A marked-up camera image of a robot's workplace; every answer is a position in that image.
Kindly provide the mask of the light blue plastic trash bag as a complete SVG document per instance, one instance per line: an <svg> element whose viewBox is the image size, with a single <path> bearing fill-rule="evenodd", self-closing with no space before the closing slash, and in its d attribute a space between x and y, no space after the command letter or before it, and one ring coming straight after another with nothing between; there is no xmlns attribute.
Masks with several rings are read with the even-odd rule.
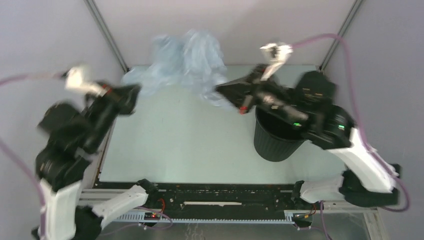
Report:
<svg viewBox="0 0 424 240"><path fill-rule="evenodd" d="M180 85L212 106L230 110L233 105L215 90L229 82L223 58L219 41L207 31L158 35L151 43L151 64L132 67L121 82L141 84L143 97Z"/></svg>

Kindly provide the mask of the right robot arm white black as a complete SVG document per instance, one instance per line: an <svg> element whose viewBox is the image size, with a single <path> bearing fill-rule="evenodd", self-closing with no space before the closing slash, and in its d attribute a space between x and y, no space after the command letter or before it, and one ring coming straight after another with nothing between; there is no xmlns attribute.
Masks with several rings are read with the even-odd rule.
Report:
<svg viewBox="0 0 424 240"><path fill-rule="evenodd" d="M258 155L281 162L308 141L346 166L340 175L327 179L297 181L291 204L304 209L326 198L365 208L398 204L400 165L386 163L365 145L354 118L334 103L337 85L312 70L287 87L275 75L265 79L267 69L259 64L246 76L214 88L240 114L255 112L253 145Z"/></svg>

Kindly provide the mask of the black ribbed trash bin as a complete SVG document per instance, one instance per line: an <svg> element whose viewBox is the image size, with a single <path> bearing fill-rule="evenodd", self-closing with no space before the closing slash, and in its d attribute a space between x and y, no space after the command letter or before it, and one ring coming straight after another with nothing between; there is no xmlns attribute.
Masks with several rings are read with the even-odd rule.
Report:
<svg viewBox="0 0 424 240"><path fill-rule="evenodd" d="M255 109L253 145L260 157L269 162L288 159L304 142L299 131L260 108Z"/></svg>

